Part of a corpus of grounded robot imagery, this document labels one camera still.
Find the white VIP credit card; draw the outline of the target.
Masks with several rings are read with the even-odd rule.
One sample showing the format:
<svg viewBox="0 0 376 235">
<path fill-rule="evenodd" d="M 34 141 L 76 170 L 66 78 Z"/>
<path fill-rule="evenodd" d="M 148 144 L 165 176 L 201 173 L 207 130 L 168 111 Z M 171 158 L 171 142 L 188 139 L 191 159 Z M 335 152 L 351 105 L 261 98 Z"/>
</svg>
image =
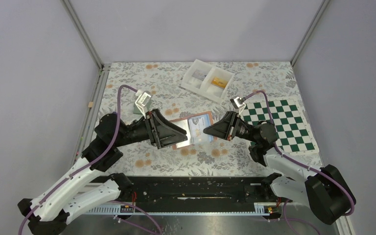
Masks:
<svg viewBox="0 0 376 235">
<path fill-rule="evenodd" d="M 204 133 L 204 129 L 211 126 L 208 114 L 188 118 L 188 126 L 192 143 L 197 144 L 213 140 L 212 136 Z"/>
</svg>

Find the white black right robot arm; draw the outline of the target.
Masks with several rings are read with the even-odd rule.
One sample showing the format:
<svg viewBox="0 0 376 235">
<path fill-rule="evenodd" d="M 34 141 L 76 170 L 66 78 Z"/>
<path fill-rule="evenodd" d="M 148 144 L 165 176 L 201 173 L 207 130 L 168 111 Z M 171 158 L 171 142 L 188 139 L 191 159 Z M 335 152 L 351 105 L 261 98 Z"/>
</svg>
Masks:
<svg viewBox="0 0 376 235">
<path fill-rule="evenodd" d="M 330 164 L 309 166 L 286 155 L 276 145 L 276 127 L 271 120 L 251 125 L 237 112 L 228 111 L 204 133 L 227 141 L 240 138 L 253 142 L 249 147 L 252 161 L 276 170 L 265 178 L 261 188 L 266 201 L 273 202 L 278 197 L 292 200 L 310 208 L 328 225 L 354 212 L 356 198 L 340 171 Z"/>
</svg>

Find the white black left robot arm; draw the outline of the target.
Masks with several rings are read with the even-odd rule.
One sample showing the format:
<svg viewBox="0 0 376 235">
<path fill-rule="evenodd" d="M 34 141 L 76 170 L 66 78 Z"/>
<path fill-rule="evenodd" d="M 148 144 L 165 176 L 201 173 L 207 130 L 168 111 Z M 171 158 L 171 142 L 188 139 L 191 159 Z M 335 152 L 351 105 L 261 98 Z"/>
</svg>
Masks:
<svg viewBox="0 0 376 235">
<path fill-rule="evenodd" d="M 125 124 L 119 114 L 104 115 L 94 131 L 96 138 L 52 188 L 18 203 L 32 234 L 59 235 L 90 209 L 116 199 L 131 198 L 133 183 L 124 173 L 113 173 L 102 185 L 78 195 L 84 186 L 106 173 L 123 156 L 118 147 L 150 141 L 161 149 L 188 139 L 186 130 L 165 119 L 158 109 L 131 124 Z"/>
</svg>

